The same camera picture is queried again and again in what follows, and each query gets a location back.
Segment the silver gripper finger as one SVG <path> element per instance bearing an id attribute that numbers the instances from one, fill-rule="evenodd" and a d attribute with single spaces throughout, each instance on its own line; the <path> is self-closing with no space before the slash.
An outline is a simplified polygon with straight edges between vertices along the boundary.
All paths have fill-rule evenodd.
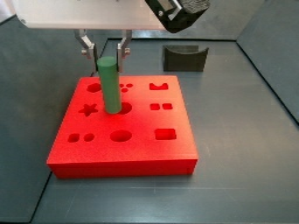
<path id="1" fill-rule="evenodd" d="M 124 70 L 123 61 L 124 61 L 127 55 L 131 53 L 131 49 L 128 47 L 131 39 L 132 39 L 132 31 L 131 30 L 123 30 L 123 38 L 116 45 L 116 63 L 117 63 L 117 71 L 120 73 Z"/>
<path id="2" fill-rule="evenodd" d="M 85 29 L 77 29 L 73 31 L 75 38 L 79 41 L 81 45 L 81 55 L 85 56 L 89 60 L 92 60 L 92 73 L 96 73 L 99 71 L 97 69 L 97 46 L 96 44 L 89 40 L 89 37 L 87 35 Z"/>

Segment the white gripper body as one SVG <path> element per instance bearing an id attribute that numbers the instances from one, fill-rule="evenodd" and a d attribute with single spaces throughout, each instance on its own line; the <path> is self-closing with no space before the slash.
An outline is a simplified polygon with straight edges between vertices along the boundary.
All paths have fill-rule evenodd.
<path id="1" fill-rule="evenodd" d="M 145 0 L 12 0 L 28 28 L 163 30 Z"/>

